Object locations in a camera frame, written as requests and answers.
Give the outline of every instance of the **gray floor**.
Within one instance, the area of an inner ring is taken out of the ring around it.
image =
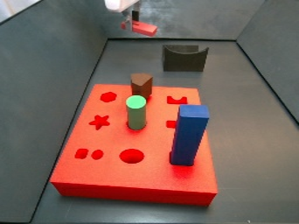
[[[209,46],[205,72],[165,73],[165,44]],[[141,72],[157,86],[201,90],[220,195],[205,208],[66,198],[49,184],[34,222],[299,222],[298,125],[237,43],[110,40],[81,108],[94,84],[129,84]]]

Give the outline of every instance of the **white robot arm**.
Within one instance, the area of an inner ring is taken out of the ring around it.
[[[126,20],[121,27],[146,36],[153,37],[157,34],[158,27],[139,21],[142,0],[106,0],[106,6],[110,11],[122,12]]]
[[[106,6],[110,11],[122,12],[138,1],[139,0],[106,0]]]

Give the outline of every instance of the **red object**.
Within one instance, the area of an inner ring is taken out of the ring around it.
[[[113,91],[117,99],[99,97]],[[167,96],[187,97],[201,104],[194,88],[154,87],[147,102],[147,125],[127,127],[127,97],[131,87],[97,85],[73,130],[51,182],[65,196],[137,200],[208,206],[218,194],[208,132],[204,135],[194,166],[170,164],[179,105],[167,104]],[[90,121],[107,115],[110,126],[97,130]]]
[[[122,28],[123,30],[127,28],[127,23],[126,23],[126,22],[123,22],[123,23],[121,24],[121,28]]]
[[[139,21],[133,21],[133,32],[138,32],[146,36],[153,37],[157,34],[158,26],[146,24]]]

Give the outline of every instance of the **gray wall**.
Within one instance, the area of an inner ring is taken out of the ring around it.
[[[269,0],[238,43],[299,122],[299,1]]]
[[[107,43],[95,1],[47,0],[0,26],[0,222],[27,222]]]
[[[143,0],[141,21],[158,25],[157,38],[237,39],[265,0]],[[121,29],[122,13],[110,12],[105,1],[101,16],[110,38],[143,38]]]

